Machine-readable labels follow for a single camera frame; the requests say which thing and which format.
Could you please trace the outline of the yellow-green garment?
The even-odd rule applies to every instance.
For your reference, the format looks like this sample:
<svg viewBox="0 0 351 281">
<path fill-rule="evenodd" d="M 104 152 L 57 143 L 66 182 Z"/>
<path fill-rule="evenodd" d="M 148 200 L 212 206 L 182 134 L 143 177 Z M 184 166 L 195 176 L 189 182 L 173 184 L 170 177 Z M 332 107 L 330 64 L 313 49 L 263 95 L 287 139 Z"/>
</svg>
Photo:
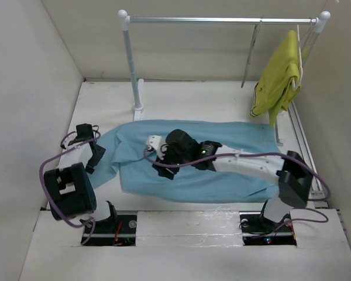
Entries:
<svg viewBox="0 0 351 281">
<path fill-rule="evenodd" d="M 289 103 L 300 92 L 301 87 L 293 89 L 293 82 L 299 78 L 298 38 L 291 30 L 270 57 L 254 88 L 250 115 L 268 113 L 269 124 L 274 127 L 277 115 L 288 110 Z"/>
</svg>

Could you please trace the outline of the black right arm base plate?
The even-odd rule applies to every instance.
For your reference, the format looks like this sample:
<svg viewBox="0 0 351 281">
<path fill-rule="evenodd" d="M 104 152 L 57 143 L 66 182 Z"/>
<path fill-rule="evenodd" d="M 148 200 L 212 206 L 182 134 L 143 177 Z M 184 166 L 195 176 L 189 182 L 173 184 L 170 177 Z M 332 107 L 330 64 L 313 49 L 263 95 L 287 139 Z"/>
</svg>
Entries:
<svg viewBox="0 0 351 281">
<path fill-rule="evenodd" d="M 294 231 L 291 226 L 281 223 L 261 222 L 259 211 L 240 211 L 239 229 L 242 232 L 244 246 L 296 246 Z"/>
</svg>

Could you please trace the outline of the silver and white clothes rack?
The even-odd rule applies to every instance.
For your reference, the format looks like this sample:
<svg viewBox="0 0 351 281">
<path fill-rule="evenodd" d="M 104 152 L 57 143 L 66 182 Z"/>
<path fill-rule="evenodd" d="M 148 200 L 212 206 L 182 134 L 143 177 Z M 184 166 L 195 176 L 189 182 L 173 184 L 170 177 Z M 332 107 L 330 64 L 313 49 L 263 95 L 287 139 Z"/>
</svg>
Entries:
<svg viewBox="0 0 351 281">
<path fill-rule="evenodd" d="M 309 30 L 305 43 L 300 43 L 304 65 L 330 17 L 328 11 L 308 18 L 151 17 L 130 16 L 121 9 L 118 19 L 134 97 L 134 121 L 144 117 L 145 79 L 242 81 L 253 29 L 260 23 L 246 81 L 259 75 L 275 43 L 297 25 Z"/>
</svg>

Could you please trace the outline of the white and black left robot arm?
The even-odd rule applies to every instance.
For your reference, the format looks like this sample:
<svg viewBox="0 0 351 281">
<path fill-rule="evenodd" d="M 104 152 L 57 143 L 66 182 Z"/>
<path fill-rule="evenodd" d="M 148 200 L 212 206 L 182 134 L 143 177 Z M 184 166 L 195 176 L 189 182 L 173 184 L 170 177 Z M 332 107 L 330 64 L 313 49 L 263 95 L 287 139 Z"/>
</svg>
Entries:
<svg viewBox="0 0 351 281">
<path fill-rule="evenodd" d="M 50 211 L 55 220 L 80 217 L 83 224 L 93 217 L 96 227 L 112 232 L 119 225 L 115 207 L 109 201 L 97 200 L 89 179 L 106 151 L 97 144 L 99 137 L 99 126 L 77 125 L 60 142 L 63 162 L 44 172 L 43 183 L 54 203 L 50 205 Z"/>
</svg>

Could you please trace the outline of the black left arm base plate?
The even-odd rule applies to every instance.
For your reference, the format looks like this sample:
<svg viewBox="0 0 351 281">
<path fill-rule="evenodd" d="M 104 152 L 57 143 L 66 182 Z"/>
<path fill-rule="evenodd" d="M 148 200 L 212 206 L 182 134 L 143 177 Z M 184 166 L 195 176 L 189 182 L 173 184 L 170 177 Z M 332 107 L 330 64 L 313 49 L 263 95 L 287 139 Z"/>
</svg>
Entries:
<svg viewBox="0 0 351 281">
<path fill-rule="evenodd" d="M 118 212 L 117 219 L 96 223 L 89 240 L 84 246 L 135 246 L 137 213 Z"/>
</svg>

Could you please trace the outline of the silver metal hanger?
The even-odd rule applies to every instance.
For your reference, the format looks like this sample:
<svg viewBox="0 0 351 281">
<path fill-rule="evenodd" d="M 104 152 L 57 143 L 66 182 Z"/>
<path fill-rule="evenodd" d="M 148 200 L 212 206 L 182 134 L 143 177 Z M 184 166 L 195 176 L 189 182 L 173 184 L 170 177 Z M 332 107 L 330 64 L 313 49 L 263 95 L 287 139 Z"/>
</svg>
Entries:
<svg viewBox="0 0 351 281">
<path fill-rule="evenodd" d="M 241 88 L 244 87 L 246 79 L 247 79 L 247 75 L 248 75 L 249 68 L 250 68 L 250 62 L 251 62 L 251 59 L 252 59 L 253 49 L 254 49 L 254 46 L 255 46 L 256 39 L 258 37 L 260 28 L 261 28 L 261 23 L 255 25 L 254 29 L 253 29 L 253 34 L 252 34 L 250 47 L 249 47 L 249 51 L 248 51 L 248 55 L 247 55 L 247 60 L 246 60 L 246 64 L 245 64 L 245 70 L 244 70 L 243 78 L 242 78 L 241 85 L 240 85 Z"/>
</svg>

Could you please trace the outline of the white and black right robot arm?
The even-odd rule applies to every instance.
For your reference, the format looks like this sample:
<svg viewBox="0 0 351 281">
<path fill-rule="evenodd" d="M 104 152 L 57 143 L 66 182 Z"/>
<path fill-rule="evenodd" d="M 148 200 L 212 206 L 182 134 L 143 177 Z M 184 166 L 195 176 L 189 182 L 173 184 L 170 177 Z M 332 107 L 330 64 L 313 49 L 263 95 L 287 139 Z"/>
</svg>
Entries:
<svg viewBox="0 0 351 281">
<path fill-rule="evenodd" d="M 197 142 L 186 132 L 176 129 L 165 138 L 150 135 L 144 154 L 156 153 L 152 166 L 159 176 L 170 180 L 181 167 L 198 170 L 232 172 L 273 183 L 276 194 L 266 200 L 259 215 L 260 226 L 271 231 L 290 211 L 304 209 L 314 175 L 301 156 L 293 151 L 282 153 L 249 153 L 210 140 Z"/>
</svg>

